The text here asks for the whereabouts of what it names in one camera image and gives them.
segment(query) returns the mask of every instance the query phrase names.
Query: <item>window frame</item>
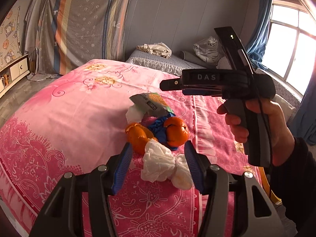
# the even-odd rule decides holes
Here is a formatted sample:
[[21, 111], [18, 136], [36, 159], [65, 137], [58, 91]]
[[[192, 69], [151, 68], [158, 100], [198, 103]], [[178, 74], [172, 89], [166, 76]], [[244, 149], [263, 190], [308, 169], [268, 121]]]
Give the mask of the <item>window frame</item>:
[[[299, 11], [302, 11], [302, 12], [305, 12], [305, 13], [308, 13], [303, 6], [300, 6], [300, 5], [297, 5], [297, 4], [293, 4], [293, 3], [290, 3], [290, 2], [284, 2], [284, 1], [277, 1], [277, 0], [274, 0], [272, 5], [277, 5], [277, 6], [283, 6], [283, 7], [288, 7], [288, 8], [291, 8], [291, 9], [295, 9], [297, 10], [298, 14], [299, 14]], [[296, 48], [297, 48], [297, 43], [298, 43], [298, 38], [299, 38], [299, 35], [300, 33], [302, 34], [305, 34], [311, 38], [313, 38], [314, 40], [316, 40], [316, 36], [308, 33], [307, 31], [299, 28], [299, 25], [300, 25], [300, 17], [298, 16], [298, 26], [295, 27], [295, 26], [292, 26], [290, 24], [287, 24], [287, 23], [284, 23], [284, 22], [281, 22], [281, 21], [277, 21], [277, 20], [273, 20], [272, 19], [272, 13], [273, 13], [273, 7], [272, 6], [272, 11], [271, 11], [271, 15], [270, 15], [270, 25], [269, 25], [269, 34], [268, 34], [268, 40], [269, 40], [269, 37], [270, 37], [270, 31], [271, 31], [271, 26], [272, 24], [279, 24], [279, 25], [282, 25], [282, 26], [285, 26], [285, 27], [289, 27], [289, 28], [292, 28], [292, 29], [295, 29], [296, 30], [296, 39], [295, 39], [295, 44], [294, 44], [294, 48], [293, 48], [293, 52], [292, 52], [292, 56], [291, 56], [291, 59], [290, 59], [290, 62], [289, 62], [289, 65], [286, 69], [286, 72], [284, 74], [284, 77], [281, 77], [279, 74], [275, 73], [274, 71], [272, 71], [271, 69], [267, 69], [266, 71], [268, 73], [270, 73], [271, 75], [273, 75], [274, 77], [276, 77], [277, 79], [281, 80], [284, 84], [288, 85], [291, 89], [293, 89], [300, 97], [303, 97], [303, 93], [301, 93], [300, 91], [298, 91], [294, 86], [292, 86], [290, 83], [287, 82], [287, 78], [289, 76], [289, 73], [290, 73], [290, 70], [292, 68], [292, 65], [293, 65], [293, 62], [294, 62], [294, 58], [295, 58], [295, 53], [296, 53]]]

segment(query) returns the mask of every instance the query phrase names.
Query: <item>blue stripe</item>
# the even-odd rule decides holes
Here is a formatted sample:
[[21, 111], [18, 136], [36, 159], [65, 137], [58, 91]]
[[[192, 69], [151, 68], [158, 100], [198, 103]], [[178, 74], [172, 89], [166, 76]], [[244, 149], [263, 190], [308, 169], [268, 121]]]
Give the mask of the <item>blue stripe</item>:
[[[57, 11], [60, 7], [60, 1], [61, 0], [56, 0], [55, 5], [53, 8], [53, 13], [54, 11]], [[53, 21], [52, 21], [52, 29], [54, 33], [54, 42], [56, 42], [56, 32], [57, 32], [57, 16], [58, 12], [56, 12], [55, 15], [53, 15]], [[57, 74], [60, 73], [60, 54], [59, 54], [59, 46], [54, 44], [54, 64], [53, 64], [54, 70], [56, 71]]]
[[107, 22], [109, 19], [110, 10], [113, 4], [113, 0], [109, 0], [107, 4], [107, 9], [105, 12], [104, 18], [104, 25], [103, 25], [103, 36], [102, 36], [102, 59], [106, 59], [106, 51], [105, 51], [105, 44], [106, 44], [106, 33], [107, 33]]

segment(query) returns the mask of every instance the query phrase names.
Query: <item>pink floral pattern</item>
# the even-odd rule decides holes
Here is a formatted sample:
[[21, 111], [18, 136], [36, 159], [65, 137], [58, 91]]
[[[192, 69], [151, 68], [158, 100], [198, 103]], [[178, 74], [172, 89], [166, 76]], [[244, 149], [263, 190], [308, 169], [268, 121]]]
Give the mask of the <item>pink floral pattern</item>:
[[[258, 169], [247, 163], [224, 117], [216, 114], [222, 100], [162, 92], [159, 83], [170, 78], [149, 68], [92, 60], [42, 89], [7, 121], [0, 130], [0, 195], [27, 231], [65, 172], [90, 172], [121, 151], [129, 97], [137, 93], [158, 92], [188, 125], [196, 150], [212, 163], [236, 174], [250, 170], [258, 179]], [[121, 191], [110, 198], [118, 235], [197, 236], [207, 197], [195, 188], [178, 190], [169, 180], [144, 182], [142, 167], [135, 154]], [[233, 200], [230, 194], [226, 236]], [[83, 195], [84, 230], [90, 236], [87, 201]]]

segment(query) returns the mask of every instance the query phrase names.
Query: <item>window pane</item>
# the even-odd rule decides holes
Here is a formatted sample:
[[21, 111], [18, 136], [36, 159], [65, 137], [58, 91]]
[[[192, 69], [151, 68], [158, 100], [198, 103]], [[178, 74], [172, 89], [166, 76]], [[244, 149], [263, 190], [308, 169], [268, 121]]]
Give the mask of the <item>window pane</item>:
[[292, 57], [296, 30], [272, 24], [262, 64], [284, 77]]
[[315, 20], [305, 12], [300, 11], [299, 28], [307, 31], [308, 33], [316, 36], [316, 23]]
[[273, 5], [272, 19], [297, 27], [298, 10], [284, 6]]
[[312, 75], [316, 53], [316, 41], [304, 34], [298, 38], [294, 62], [287, 82], [304, 94]]

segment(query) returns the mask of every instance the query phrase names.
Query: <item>blue curtain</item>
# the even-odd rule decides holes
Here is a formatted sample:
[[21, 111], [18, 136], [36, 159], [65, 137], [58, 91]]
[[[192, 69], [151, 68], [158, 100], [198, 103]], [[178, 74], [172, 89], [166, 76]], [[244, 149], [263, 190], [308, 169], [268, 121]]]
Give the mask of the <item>blue curtain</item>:
[[292, 134], [308, 144], [316, 144], [316, 67], [309, 81], [301, 105], [290, 125]]
[[273, 0], [259, 0], [258, 21], [250, 37], [250, 41], [245, 47], [254, 69], [267, 69], [261, 62], [268, 41], [272, 1]]

